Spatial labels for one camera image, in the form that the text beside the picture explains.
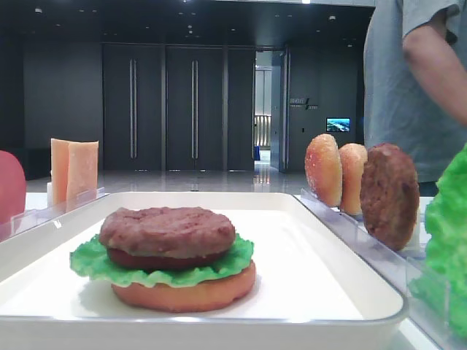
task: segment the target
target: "gray t-shirt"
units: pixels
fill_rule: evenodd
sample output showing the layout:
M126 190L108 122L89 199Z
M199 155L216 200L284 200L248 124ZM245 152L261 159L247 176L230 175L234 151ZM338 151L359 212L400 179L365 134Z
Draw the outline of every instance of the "gray t-shirt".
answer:
M378 0L365 45L365 145L397 144L414 160L419 182L437 181L467 142L467 128L419 86L402 39L447 9L447 41L467 67L466 0Z

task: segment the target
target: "white table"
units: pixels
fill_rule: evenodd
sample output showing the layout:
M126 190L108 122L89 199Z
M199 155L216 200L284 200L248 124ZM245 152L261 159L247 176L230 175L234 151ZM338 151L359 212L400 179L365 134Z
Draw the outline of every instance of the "white table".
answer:
M425 212L425 207L432 198L424 197L420 199L420 212ZM26 210L47 208L47 193L27 193ZM420 228L420 242L426 243L430 238L426 234L425 228ZM396 333L393 342L388 350L441 350L433 344L417 326L409 319L402 322L399 331Z

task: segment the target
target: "television screen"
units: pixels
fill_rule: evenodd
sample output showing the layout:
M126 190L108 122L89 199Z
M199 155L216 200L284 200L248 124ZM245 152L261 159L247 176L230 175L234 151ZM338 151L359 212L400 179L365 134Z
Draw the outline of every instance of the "television screen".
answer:
M326 131L328 133L350 132L350 118L327 118Z

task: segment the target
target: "green lettuce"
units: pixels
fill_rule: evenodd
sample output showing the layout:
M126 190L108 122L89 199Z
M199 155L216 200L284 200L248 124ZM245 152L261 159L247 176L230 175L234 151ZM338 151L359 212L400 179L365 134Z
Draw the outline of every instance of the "green lettuce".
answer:
M246 241L237 234L227 254L210 266L186 271L145 273L114 264L108 258L105 246L99 242L99 235L95 235L70 254L70 267L78 276L109 281L121 287L132 283L139 283L145 287L154 287L157 283L168 284L171 287L192 287L202 281L223 279L240 273L250 265L253 248L253 242Z
M426 265L450 283L449 325L467 338L467 145L436 183L439 193L425 211L425 228L431 234ZM445 287L424 275L409 286L416 298L444 315Z

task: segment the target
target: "burger patty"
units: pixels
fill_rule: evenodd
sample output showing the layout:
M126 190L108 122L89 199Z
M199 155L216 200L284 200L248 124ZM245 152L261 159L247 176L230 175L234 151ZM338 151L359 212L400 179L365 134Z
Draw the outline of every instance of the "burger patty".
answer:
M119 249L108 249L107 255L111 261L122 268L144 270L148 273L156 270L181 271L189 268L202 268L211 265L227 253L209 254L204 257L188 257L177 259L174 257L136 257Z
M135 257L188 259L227 252L235 227L203 208L118 209L101 226L99 241Z
M403 249L412 237L420 202L412 159L393 144L372 147L360 201L368 233L393 250Z

